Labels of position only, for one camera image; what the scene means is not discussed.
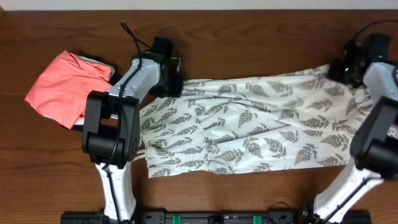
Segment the pink cloth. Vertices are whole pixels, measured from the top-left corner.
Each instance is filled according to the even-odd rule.
[[[70,129],[84,116],[88,94],[111,87],[111,75],[111,67],[82,60],[65,50],[40,75],[25,100],[41,115]]]

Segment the brown wooden surface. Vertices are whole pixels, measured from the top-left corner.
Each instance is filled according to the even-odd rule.
[[[275,75],[330,62],[356,30],[398,11],[91,11],[6,12],[0,21],[0,223],[59,223],[65,211],[103,207],[100,177],[80,147],[81,134],[41,117],[24,97],[63,50],[101,55],[125,72],[135,52],[122,30],[171,38],[185,78]],[[393,35],[398,27],[373,30]],[[341,167],[239,175],[191,172],[147,178],[133,165],[133,192],[141,208],[169,211],[266,210],[277,201],[299,208],[327,187]],[[396,223],[397,183],[367,194],[355,208],[374,223]]]

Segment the black cable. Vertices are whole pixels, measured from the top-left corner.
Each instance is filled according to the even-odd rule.
[[[377,25],[377,24],[382,24],[382,23],[386,23],[386,22],[396,22],[398,23],[397,19],[384,19],[384,20],[379,20],[379,21],[374,21],[371,22],[370,24],[366,25],[365,27],[363,27],[360,31],[358,31],[358,33],[356,33],[354,35],[354,37],[351,40],[355,40],[357,37],[359,37],[359,35],[361,35],[365,30],[367,30],[369,27]]]
[[[111,171],[109,171],[109,169],[106,169],[105,172],[106,172],[106,176],[109,180],[109,186],[111,187],[112,200],[113,200],[113,204],[114,204],[114,209],[116,211],[116,218],[118,219],[118,224],[119,224],[120,223],[120,214],[119,214],[118,201],[116,200],[116,196],[114,194],[112,173],[111,173]]]
[[[276,202],[276,203],[272,204],[271,207],[269,207],[269,209],[268,209],[268,219],[269,219],[273,224],[276,224],[276,222],[274,222],[274,218],[273,218],[273,217],[269,216],[269,213],[271,212],[271,210],[272,210],[276,205],[280,205],[280,204],[286,205],[286,207],[287,207],[288,209],[290,209],[290,206],[289,206],[286,202]]]
[[[114,154],[116,152],[116,149],[119,146],[119,140],[120,140],[120,132],[121,132],[121,123],[122,123],[122,112],[123,112],[123,108],[122,108],[122,96],[123,96],[123,91],[126,88],[127,83],[130,81],[130,79],[141,69],[142,67],[142,55],[141,55],[141,49],[139,47],[138,44],[138,40],[136,38],[136,36],[134,36],[134,34],[132,33],[131,29],[129,28],[129,26],[124,22],[121,21],[121,25],[123,27],[123,29],[130,34],[130,36],[132,37],[132,39],[134,40],[134,43],[136,44],[137,50],[138,50],[138,56],[139,56],[139,63],[137,68],[132,72],[131,75],[129,75],[126,80],[122,83],[122,85],[120,85],[120,89],[119,89],[119,103],[118,103],[118,128],[116,130],[116,140],[114,142],[114,146],[113,146],[113,151],[111,154],[111,157],[109,158],[109,160],[106,162],[106,164],[102,167],[103,170],[105,170],[106,168],[108,168],[108,166],[111,164]]]
[[[364,179],[361,184],[341,203],[340,205],[337,205],[336,209],[334,209],[322,222],[321,224],[326,224],[328,221],[336,215],[340,209],[342,209],[370,180],[383,180],[382,178],[379,177],[370,177],[367,179]]]

